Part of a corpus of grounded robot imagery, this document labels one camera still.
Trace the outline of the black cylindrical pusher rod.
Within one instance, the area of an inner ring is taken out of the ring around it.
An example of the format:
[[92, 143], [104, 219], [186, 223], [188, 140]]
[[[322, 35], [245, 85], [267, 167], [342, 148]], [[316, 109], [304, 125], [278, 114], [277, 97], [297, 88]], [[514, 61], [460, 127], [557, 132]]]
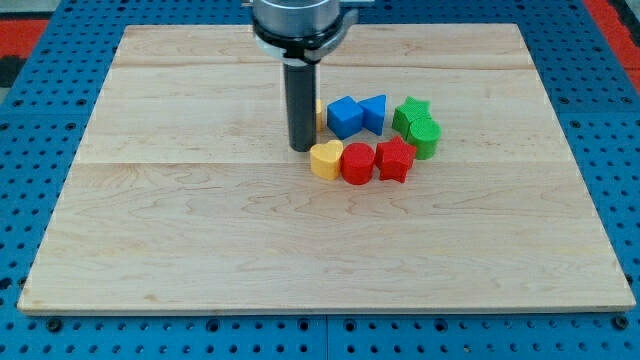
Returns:
[[316, 143], [316, 67], [283, 65], [290, 147], [308, 152]]

